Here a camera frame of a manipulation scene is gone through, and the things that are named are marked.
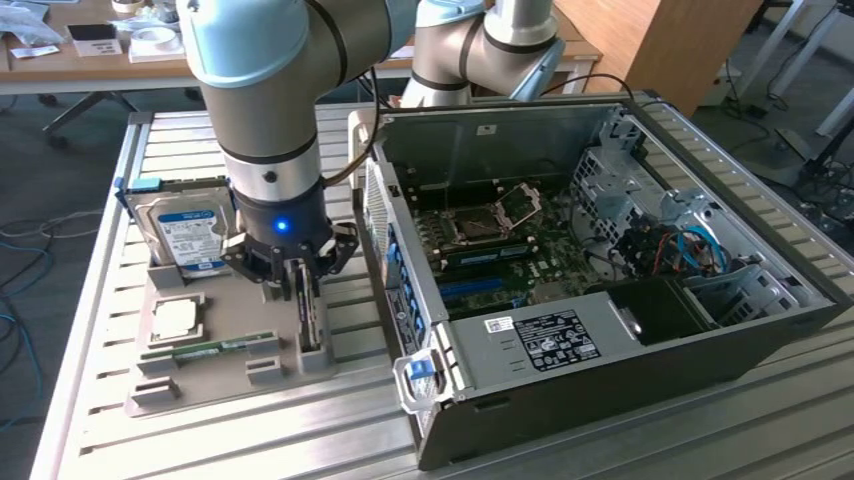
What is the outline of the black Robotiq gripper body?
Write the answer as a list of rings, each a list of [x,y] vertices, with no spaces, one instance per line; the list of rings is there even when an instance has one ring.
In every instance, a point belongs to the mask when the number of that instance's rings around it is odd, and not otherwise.
[[[306,244],[316,253],[332,237],[323,185],[315,184],[290,200],[262,201],[234,190],[244,230],[262,244],[299,253]]]

